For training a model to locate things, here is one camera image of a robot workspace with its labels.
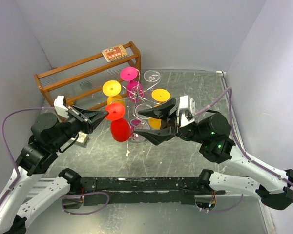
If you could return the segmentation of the pink wine glass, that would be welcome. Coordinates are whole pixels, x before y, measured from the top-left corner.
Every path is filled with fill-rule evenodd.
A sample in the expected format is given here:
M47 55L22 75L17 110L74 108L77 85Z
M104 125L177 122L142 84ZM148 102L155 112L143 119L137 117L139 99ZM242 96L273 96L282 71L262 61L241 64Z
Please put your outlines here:
M120 77L124 81L128 81L126 86L127 95L132 102L140 102L141 98L144 96L143 87L140 82L136 81L136 78L140 77L140 72L134 67L126 67L121 73Z

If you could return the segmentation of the red plastic cup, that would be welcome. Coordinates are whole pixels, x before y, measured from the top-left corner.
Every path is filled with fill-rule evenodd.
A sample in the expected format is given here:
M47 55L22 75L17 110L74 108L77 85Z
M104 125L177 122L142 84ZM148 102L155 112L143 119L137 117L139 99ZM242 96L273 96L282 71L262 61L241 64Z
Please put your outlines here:
M111 121L110 130L114 140L125 142L131 136L131 127L127 120L124 119L125 107L119 103L112 103L106 106L105 110L108 115L105 117Z

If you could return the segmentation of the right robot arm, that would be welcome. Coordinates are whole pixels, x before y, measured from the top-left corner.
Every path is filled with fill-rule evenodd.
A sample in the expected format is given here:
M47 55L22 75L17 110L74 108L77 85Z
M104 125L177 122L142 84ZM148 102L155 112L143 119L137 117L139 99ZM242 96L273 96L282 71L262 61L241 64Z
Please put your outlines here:
M156 107L140 109L137 114L161 120L158 130L135 129L154 145L179 137L201 145L199 152L210 162L229 165L244 174L226 175L204 169L194 186L183 185L183 190L215 197L217 191L228 191L253 196L275 210L284 210L293 203L293 170L272 167L238 147L229 135L232 127L221 113L196 122L195 101L190 96L171 99Z

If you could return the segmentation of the orange wine glass front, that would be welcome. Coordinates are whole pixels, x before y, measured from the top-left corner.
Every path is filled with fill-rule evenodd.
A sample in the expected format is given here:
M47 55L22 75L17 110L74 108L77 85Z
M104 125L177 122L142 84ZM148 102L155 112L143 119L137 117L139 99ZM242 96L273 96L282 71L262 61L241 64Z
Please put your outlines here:
M156 89L152 92L151 96L157 102L157 104L154 107L159 106L160 104L168 101L171 98L170 92L166 89ZM160 119L150 118L148 120L148 123L152 129L158 130L161 128Z

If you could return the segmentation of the clear wine glass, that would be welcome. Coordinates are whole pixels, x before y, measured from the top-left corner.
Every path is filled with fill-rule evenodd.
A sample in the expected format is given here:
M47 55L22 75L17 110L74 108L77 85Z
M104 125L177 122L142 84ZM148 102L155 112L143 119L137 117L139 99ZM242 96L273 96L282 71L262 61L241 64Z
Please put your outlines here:
M146 91L153 91L155 86L161 81L161 75L158 71L148 70L143 75L146 81Z
M133 108L133 116L129 119L129 124L131 126L132 134L129 138L130 142L133 143L142 143L146 141L146 139L139 135L138 133L135 133L135 130L150 130L150 125L148 123L148 120L150 117L146 117L143 115L138 114L139 111L150 109L151 106L149 104L134 104Z

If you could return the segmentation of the orange wine glass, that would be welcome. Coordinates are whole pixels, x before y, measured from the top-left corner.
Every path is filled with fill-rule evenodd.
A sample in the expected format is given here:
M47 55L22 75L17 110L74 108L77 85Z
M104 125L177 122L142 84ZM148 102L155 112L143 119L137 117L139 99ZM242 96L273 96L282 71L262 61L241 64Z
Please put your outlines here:
M107 105L110 104L120 104L125 107L124 98L120 95L122 86L116 80L107 81L103 87L102 91L107 96Z
M168 101L171 98L170 92L166 89L156 89L152 92L151 96L157 102L157 104L154 107L159 106L160 104ZM158 130L161 128L160 119L150 118L148 120L148 123L152 129Z

